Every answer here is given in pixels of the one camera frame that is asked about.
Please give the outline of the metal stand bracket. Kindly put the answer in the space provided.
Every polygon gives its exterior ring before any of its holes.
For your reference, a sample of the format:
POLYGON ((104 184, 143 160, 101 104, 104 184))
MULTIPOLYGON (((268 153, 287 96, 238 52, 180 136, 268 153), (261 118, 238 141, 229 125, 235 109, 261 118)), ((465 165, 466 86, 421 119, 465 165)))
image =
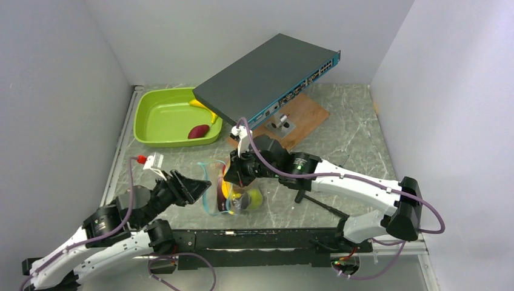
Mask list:
POLYGON ((285 138, 296 128, 287 115, 280 112, 276 112, 265 124, 265 127, 279 139, 285 138))

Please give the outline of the green toy pear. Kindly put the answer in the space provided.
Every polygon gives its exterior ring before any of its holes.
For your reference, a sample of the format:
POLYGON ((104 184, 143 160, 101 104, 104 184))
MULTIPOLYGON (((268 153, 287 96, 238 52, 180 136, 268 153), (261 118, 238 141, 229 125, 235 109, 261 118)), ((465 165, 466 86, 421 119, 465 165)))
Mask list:
POLYGON ((257 188, 254 188, 254 189, 250 189, 248 192, 248 197, 249 197, 249 204, 247 206, 247 210, 256 210, 258 209, 261 204, 262 204, 262 200, 263 200, 263 196, 262 196, 262 193, 259 189, 257 188))

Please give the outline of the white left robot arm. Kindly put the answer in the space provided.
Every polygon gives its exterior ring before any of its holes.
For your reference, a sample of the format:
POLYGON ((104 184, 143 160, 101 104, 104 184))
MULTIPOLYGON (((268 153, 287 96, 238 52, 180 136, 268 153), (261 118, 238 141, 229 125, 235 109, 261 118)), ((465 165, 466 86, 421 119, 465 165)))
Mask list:
POLYGON ((22 263, 20 290, 76 289, 86 276, 125 259, 153 253, 169 255, 178 248, 170 224, 158 215, 170 206, 194 204, 210 181, 163 172, 153 188, 130 185, 96 210, 51 254, 22 263))

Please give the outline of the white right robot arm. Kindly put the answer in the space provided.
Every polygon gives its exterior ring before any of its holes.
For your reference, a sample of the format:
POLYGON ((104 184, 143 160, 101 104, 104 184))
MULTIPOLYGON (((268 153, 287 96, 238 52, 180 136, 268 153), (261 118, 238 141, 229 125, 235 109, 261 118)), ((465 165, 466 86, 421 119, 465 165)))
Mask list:
POLYGON ((418 239, 421 203, 415 179, 380 180, 346 170, 316 155, 288 152, 266 135, 254 140, 256 149, 233 150, 224 181, 249 186, 256 178, 276 178, 283 186, 305 192, 322 192, 354 199, 373 211, 344 215, 336 228, 337 249, 352 247, 376 236, 390 235, 403 241, 418 239))

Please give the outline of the purple toy eggplant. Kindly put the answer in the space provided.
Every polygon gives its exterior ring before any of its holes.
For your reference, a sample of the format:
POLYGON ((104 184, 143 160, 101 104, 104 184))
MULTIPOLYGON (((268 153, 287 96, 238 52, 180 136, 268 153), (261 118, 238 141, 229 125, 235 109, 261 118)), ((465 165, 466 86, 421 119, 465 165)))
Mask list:
POLYGON ((227 210, 227 206, 226 206, 227 198, 224 195, 222 183, 223 183, 223 178, 221 176, 219 176, 217 183, 216 183, 216 207, 219 212, 225 212, 227 210))

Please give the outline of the dark grey network switch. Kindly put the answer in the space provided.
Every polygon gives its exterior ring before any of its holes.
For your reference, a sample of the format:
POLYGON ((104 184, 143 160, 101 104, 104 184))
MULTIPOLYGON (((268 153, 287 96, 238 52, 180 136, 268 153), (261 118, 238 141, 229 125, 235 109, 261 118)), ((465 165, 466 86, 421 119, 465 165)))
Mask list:
MULTIPOLYGON (((339 51, 279 33, 196 86, 193 94, 222 120, 225 108, 242 97, 269 96, 282 107, 304 93, 340 59, 339 51)), ((252 129, 263 121, 264 115, 244 118, 252 129)))

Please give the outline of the lime green plastic tray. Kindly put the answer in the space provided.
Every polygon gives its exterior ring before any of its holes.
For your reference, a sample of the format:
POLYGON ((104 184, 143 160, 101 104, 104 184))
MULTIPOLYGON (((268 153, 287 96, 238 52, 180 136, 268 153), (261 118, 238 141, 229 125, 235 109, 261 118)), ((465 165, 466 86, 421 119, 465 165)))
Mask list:
POLYGON ((191 87, 153 90, 145 93, 136 108, 133 136, 154 148, 203 146, 220 135, 223 120, 212 123, 210 111, 189 104, 194 100, 191 87), (191 130, 208 125, 205 136, 189 139, 191 130))

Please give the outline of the wooden board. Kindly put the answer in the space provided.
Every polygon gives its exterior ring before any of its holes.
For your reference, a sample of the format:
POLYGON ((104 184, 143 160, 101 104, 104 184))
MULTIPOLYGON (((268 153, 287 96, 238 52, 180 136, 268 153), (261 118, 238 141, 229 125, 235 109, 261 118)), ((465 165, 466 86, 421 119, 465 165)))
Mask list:
POLYGON ((223 113, 225 114, 223 120, 231 126, 235 125, 237 120, 242 116, 252 118, 255 115, 264 115, 263 121, 252 128, 254 135, 267 135, 270 138, 276 139, 282 147, 287 150, 291 150, 297 146, 330 115, 327 110, 304 93, 297 95, 282 107, 273 97, 257 95, 242 97, 230 103, 223 113), (283 139, 279 139, 265 127, 265 124, 276 112, 286 114, 288 119, 296 126, 296 128, 283 139))

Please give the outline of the yellow toy banana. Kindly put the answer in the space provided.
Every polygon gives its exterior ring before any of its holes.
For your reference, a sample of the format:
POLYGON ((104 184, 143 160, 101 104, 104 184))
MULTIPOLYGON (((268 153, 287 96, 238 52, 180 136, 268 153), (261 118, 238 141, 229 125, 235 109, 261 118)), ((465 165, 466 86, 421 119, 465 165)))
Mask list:
POLYGON ((234 190, 233 184, 224 181, 223 178, 221 179, 221 190, 226 200, 239 199, 241 197, 241 194, 234 190))
POLYGON ((218 115, 215 112, 213 112, 212 110, 210 110, 209 108, 207 108, 204 104, 200 103, 198 100, 193 99, 193 100, 189 101, 189 105, 192 107, 197 107, 197 108, 207 110, 211 114, 211 120, 210 120, 211 124, 214 124, 217 121, 218 115))

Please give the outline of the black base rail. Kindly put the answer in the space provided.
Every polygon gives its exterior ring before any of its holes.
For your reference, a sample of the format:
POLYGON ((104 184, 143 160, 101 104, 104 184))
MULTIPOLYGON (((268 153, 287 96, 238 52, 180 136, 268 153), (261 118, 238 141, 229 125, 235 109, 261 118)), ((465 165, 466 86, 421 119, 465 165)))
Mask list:
POLYGON ((329 267, 336 255, 369 252, 368 242, 347 242, 329 228, 176 229, 167 224, 145 230, 150 251, 158 255, 194 253, 213 267, 329 267))

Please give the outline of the black rubber mallet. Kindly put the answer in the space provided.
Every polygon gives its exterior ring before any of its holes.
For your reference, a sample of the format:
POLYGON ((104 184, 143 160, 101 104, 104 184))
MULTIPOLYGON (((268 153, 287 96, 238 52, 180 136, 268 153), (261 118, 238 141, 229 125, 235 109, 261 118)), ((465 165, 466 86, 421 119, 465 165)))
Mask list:
POLYGON ((317 200, 315 198, 312 198, 311 196, 308 196, 306 194, 305 190, 299 190, 297 192, 297 194, 296 194, 294 202, 297 203, 297 204, 300 204, 303 200, 308 200, 308 201, 310 201, 310 202, 312 202, 312 203, 322 207, 323 209, 329 211, 330 213, 332 213, 333 215, 335 215, 335 216, 337 216, 337 217, 339 217, 341 219, 343 219, 343 218, 347 219, 349 217, 346 213, 344 213, 344 212, 342 212, 342 211, 340 211, 340 210, 338 210, 338 209, 336 209, 336 208, 334 208, 332 206, 324 204, 323 202, 321 202, 321 201, 319 201, 319 200, 317 200))

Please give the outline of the clear zip top bag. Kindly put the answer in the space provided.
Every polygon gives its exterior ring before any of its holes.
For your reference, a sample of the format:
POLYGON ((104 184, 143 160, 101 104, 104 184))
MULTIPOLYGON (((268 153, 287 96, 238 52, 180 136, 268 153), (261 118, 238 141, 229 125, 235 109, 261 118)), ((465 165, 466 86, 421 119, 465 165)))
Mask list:
POLYGON ((204 211, 210 216, 242 215, 257 210, 264 196, 257 186, 240 187, 224 180, 227 163, 223 160, 198 162, 204 179, 211 182, 201 198, 204 211))

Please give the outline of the dark red toy fruit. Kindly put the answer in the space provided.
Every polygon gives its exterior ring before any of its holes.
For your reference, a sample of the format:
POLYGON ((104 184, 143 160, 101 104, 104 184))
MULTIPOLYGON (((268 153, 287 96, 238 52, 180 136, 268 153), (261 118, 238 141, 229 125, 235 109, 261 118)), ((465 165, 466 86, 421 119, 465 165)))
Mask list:
POLYGON ((210 126, 207 124, 197 125, 191 129, 188 134, 188 139, 203 138, 209 132, 210 126))

